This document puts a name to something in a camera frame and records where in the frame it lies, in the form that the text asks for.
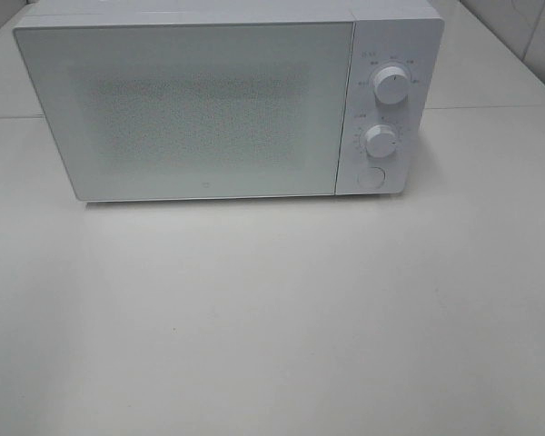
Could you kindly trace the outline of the white microwave oven body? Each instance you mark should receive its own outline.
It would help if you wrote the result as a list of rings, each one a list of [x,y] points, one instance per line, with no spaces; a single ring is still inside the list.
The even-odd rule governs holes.
[[[353,27],[335,189],[328,195],[290,196],[399,193],[408,177],[444,30],[442,18],[426,1],[40,1],[13,34],[15,38],[19,28],[322,23]],[[382,104],[372,79],[391,64],[409,74],[409,92],[398,104]],[[376,124],[390,125],[398,137],[395,152],[381,159],[370,157],[362,141]],[[384,170],[385,183],[367,193],[357,177],[370,166]]]

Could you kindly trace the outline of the white microwave door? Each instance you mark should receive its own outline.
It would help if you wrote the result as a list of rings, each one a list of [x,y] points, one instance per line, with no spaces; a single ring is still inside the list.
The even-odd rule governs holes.
[[[86,202],[334,192],[353,27],[19,28]]]

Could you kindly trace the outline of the round white door button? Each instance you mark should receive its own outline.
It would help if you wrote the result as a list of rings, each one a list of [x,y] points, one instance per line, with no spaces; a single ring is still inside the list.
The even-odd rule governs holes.
[[[382,168],[374,166],[363,168],[358,174],[357,182],[363,191],[373,192],[385,183],[385,172]]]

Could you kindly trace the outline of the upper white power knob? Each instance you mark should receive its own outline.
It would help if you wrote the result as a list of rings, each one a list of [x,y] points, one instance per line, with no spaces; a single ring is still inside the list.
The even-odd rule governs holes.
[[[391,64],[380,68],[373,76],[373,91],[382,104],[398,104],[409,92],[410,76],[404,67]]]

